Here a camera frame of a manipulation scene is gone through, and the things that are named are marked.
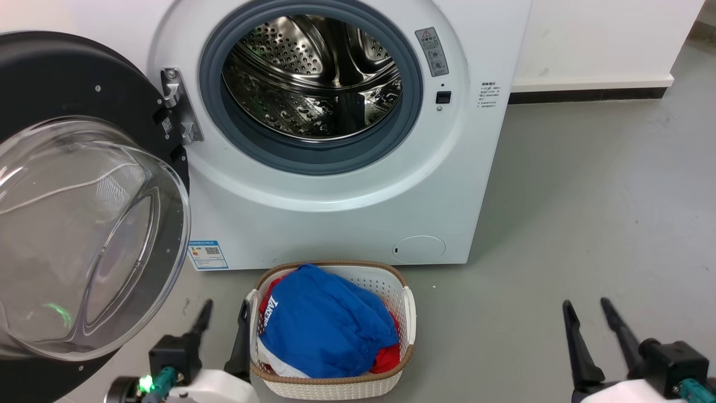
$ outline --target metal hinge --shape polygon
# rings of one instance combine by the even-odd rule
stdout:
[[[168,68],[162,70],[160,74],[164,90],[164,106],[171,109],[181,123],[182,143],[204,141],[181,72],[179,69]]]

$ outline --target warning label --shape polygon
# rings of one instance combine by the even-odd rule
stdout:
[[[435,28],[418,29],[415,31],[417,40],[420,41],[422,51],[425,53],[427,64],[430,66],[430,75],[437,77],[446,75],[448,70],[448,61],[445,59],[445,53],[442,51],[440,38],[437,37]]]
[[[497,108],[497,99],[500,97],[500,85],[494,81],[484,81],[480,86],[478,104],[480,108]]]
[[[189,241],[189,255],[196,270],[228,269],[217,241]]]

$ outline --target green led light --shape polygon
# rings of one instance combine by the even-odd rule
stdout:
[[[139,386],[137,386],[137,389],[142,393],[149,393],[152,389],[152,384],[152,376],[144,375],[139,378]]]
[[[72,326],[72,315],[69,314],[69,311],[67,309],[64,309],[62,306],[59,306],[56,303],[45,303],[42,304],[42,306],[52,308],[57,313],[59,313],[59,315],[62,317],[62,321],[64,322],[65,328],[69,329]]]

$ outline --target laundry basket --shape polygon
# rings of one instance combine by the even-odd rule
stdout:
[[[349,400],[375,397],[389,392],[400,379],[402,370],[410,361],[415,342],[415,300],[400,273],[389,265],[375,262],[327,260],[311,262],[326,272],[350,280],[365,290],[378,295],[400,324],[400,363],[383,374],[368,374],[352,378],[288,378],[267,369],[258,359],[257,336],[263,321],[258,307],[266,297],[269,285],[303,263],[291,263],[266,272],[248,294],[251,304],[251,371],[266,382],[277,395],[292,399]]]

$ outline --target black baseboard trim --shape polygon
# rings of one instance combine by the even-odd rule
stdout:
[[[664,97],[666,91],[667,87],[656,87],[511,93],[508,104],[587,102],[598,100],[658,100]]]

